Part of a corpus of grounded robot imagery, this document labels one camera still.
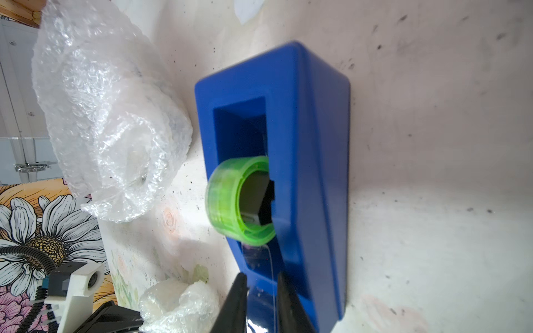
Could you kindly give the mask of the clear bubble wrap sheet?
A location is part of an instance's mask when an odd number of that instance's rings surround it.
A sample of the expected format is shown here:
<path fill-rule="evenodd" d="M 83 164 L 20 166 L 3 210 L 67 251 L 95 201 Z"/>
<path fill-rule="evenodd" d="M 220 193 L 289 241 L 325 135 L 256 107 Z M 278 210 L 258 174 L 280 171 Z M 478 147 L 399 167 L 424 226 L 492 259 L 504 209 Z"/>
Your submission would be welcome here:
<path fill-rule="evenodd" d="M 58 165 L 83 210 L 145 215 L 187 158 L 193 127 L 148 37 L 110 1 L 48 1 L 32 83 Z"/>
<path fill-rule="evenodd" d="M 217 292 L 203 281 L 176 279 L 148 288 L 140 298 L 140 332 L 209 332 L 220 311 Z"/>

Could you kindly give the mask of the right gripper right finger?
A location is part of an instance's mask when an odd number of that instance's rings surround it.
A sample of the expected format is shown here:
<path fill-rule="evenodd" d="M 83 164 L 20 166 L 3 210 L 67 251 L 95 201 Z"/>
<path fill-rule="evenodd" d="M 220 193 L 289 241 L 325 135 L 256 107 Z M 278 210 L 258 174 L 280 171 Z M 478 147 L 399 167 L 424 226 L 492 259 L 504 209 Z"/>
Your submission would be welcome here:
<path fill-rule="evenodd" d="M 280 333 L 315 332 L 315 328 L 285 272 L 278 274 L 276 298 L 278 331 Z"/>

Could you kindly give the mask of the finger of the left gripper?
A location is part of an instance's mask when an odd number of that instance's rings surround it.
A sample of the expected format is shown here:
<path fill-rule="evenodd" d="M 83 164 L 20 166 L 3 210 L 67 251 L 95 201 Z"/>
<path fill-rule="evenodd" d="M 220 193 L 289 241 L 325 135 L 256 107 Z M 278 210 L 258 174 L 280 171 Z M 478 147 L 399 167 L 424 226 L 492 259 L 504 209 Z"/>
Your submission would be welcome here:
<path fill-rule="evenodd" d="M 91 314 L 74 333 L 139 332 L 143 323 L 140 312 L 120 307 L 109 301 Z"/>

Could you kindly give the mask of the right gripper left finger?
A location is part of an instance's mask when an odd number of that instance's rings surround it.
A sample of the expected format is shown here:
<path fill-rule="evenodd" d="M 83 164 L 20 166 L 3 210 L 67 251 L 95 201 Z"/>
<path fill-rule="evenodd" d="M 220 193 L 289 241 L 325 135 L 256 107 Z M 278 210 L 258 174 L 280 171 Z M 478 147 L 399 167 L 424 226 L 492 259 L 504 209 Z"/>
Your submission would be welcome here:
<path fill-rule="evenodd" d="M 245 333 L 247 331 L 247 275 L 238 273 L 222 305 L 211 333 Z"/>

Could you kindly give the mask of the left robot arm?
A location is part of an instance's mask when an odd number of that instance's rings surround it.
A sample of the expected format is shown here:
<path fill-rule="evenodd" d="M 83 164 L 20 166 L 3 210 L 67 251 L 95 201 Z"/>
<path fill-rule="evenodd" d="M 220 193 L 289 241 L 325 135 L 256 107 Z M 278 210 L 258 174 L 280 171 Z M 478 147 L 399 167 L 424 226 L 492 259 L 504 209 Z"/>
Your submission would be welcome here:
<path fill-rule="evenodd" d="M 122 333 L 139 332 L 144 323 L 140 312 L 112 301 L 93 309 L 94 296 L 104 282 L 104 265 L 68 262 L 43 280 L 44 304 L 50 318 L 49 332 Z"/>

